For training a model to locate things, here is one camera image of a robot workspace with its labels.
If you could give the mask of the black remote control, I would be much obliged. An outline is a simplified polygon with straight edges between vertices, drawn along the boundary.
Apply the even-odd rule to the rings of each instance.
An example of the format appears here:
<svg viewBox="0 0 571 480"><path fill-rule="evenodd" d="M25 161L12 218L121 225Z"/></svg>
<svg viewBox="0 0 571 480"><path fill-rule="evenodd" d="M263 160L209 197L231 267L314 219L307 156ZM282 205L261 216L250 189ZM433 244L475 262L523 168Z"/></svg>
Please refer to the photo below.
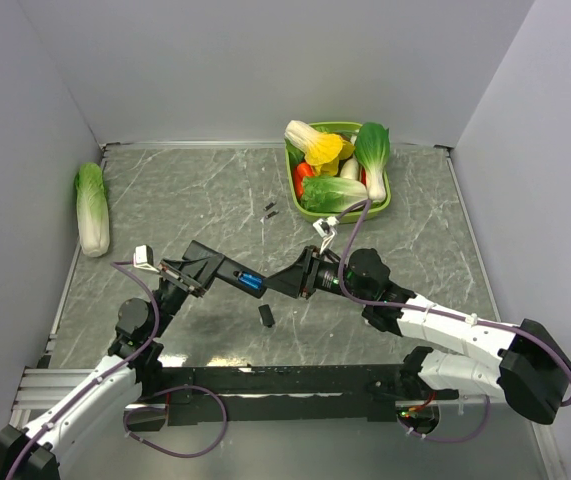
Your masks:
<svg viewBox="0 0 571 480"><path fill-rule="evenodd" d="M248 272L250 274L260 276L263 279L261 289L259 291L254 291L246 287L242 283L240 283L239 275L242 272ZM251 270L249 267L246 267L228 257L225 257L224 263L219 267L217 279L220 279L226 282L227 284L257 299L260 299L266 292L266 287L264 285L265 277L263 275L254 270Z"/></svg>

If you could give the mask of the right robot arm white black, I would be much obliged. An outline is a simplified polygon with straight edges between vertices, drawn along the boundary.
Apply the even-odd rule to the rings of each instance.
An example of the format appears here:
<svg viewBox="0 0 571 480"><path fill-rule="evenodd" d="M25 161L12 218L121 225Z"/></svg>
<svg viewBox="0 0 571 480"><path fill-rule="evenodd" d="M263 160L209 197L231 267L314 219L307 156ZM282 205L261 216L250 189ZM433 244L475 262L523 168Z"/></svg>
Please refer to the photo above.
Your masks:
<svg viewBox="0 0 571 480"><path fill-rule="evenodd" d="M401 375L403 390L413 398L432 390L485 395L543 425L571 405L571 361L541 323L497 323L431 302L392 282L372 248L358 249L339 263L307 247L264 285L293 298L317 290L349 298L362 305L373 328L428 342L429 348L407 357Z"/></svg>

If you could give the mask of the black battery cover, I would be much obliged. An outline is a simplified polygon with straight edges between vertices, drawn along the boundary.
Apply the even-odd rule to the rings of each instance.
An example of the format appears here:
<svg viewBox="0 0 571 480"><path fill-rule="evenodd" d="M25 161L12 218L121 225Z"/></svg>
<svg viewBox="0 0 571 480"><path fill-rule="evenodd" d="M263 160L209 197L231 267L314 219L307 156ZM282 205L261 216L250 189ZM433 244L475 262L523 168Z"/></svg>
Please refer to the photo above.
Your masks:
<svg viewBox="0 0 571 480"><path fill-rule="evenodd" d="M261 324L264 327L272 328L275 325L275 319L269 305L264 304L258 308Z"/></svg>

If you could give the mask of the blue battery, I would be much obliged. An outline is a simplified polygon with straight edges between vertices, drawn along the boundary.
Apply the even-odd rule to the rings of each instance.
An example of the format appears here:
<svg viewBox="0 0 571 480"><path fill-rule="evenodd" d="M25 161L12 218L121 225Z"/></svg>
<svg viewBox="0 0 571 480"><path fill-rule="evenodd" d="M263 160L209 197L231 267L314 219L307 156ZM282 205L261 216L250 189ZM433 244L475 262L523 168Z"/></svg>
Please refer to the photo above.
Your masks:
<svg viewBox="0 0 571 480"><path fill-rule="evenodd" d="M259 291L261 289L260 283L256 283L247 278L240 278L239 282L254 291Z"/></svg>
<svg viewBox="0 0 571 480"><path fill-rule="evenodd" d="M253 275L248 272L242 272L239 275L239 280L247 285L253 285L255 288L260 288L263 283L263 279L260 276Z"/></svg>

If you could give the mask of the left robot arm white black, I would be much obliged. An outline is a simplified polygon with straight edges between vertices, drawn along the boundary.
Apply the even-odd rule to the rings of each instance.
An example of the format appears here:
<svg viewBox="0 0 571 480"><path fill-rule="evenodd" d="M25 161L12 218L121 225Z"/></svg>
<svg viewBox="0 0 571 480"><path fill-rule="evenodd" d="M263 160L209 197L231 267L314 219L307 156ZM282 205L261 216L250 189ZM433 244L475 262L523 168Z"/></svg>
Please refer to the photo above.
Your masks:
<svg viewBox="0 0 571 480"><path fill-rule="evenodd" d="M125 408L157 398L163 387L158 338L190 296L203 295L226 258L192 242L183 259L152 264L150 247L114 263L159 276L156 290L121 304L116 338L98 365L62 400L22 428L0 431L0 479L61 479L91 440Z"/></svg>

